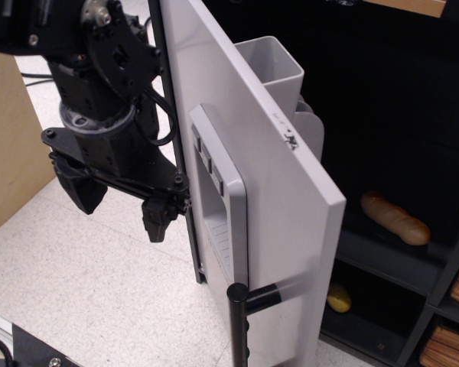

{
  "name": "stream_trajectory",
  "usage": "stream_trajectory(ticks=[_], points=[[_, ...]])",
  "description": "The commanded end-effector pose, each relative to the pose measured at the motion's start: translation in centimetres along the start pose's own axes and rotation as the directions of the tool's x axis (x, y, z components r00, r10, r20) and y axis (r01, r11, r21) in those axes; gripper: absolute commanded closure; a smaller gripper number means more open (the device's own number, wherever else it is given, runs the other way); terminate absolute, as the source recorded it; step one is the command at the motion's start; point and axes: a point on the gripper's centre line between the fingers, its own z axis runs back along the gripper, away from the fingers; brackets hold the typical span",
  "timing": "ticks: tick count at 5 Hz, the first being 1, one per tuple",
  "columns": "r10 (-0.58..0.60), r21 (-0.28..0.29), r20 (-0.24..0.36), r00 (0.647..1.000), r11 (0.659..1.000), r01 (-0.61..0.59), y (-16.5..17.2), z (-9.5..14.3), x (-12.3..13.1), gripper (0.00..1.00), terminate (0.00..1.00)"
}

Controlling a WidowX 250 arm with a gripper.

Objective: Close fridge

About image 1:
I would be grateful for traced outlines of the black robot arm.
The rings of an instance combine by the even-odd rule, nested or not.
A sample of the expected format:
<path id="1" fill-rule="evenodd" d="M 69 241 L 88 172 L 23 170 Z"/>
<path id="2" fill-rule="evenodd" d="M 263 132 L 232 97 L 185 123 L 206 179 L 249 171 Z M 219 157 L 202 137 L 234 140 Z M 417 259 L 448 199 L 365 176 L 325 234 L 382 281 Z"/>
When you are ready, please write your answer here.
<path id="1" fill-rule="evenodd" d="M 119 1 L 0 1 L 0 53 L 47 62 L 63 124 L 41 138 L 75 205 L 91 214 L 109 188 L 136 196 L 149 239 L 162 242 L 190 196 L 161 153 L 178 121 L 153 88 L 163 53 L 145 26 Z"/>

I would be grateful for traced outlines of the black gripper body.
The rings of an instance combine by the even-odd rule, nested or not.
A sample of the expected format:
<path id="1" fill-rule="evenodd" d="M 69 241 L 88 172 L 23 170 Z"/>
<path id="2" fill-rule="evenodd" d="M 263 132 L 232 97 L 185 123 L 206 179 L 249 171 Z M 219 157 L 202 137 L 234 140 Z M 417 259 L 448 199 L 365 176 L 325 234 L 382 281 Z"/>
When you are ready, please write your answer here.
<path id="1" fill-rule="evenodd" d="M 154 107 L 140 112 L 122 110 L 103 121 L 88 119 L 62 107 L 63 127 L 47 128 L 41 134 L 51 149 L 50 159 L 58 156 L 83 165 L 93 178 L 142 200 L 161 198 L 177 208 L 189 206 L 188 179 L 149 140 L 159 132 Z"/>

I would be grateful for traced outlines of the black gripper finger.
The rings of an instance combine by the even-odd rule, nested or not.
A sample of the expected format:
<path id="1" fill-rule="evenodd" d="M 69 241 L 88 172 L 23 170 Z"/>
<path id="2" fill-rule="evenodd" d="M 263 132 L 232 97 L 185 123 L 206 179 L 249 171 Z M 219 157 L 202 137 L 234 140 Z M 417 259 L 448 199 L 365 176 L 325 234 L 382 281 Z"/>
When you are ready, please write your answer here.
<path id="1" fill-rule="evenodd" d="M 142 219 L 150 242 L 163 242 L 168 226 L 176 220 L 177 216 L 177 208 L 170 205 L 167 200 L 161 198 L 145 200 L 142 203 Z"/>
<path id="2" fill-rule="evenodd" d="M 102 202 L 108 187 L 97 182 L 89 169 L 64 156 L 56 158 L 54 171 L 73 203 L 85 214 L 92 214 Z"/>

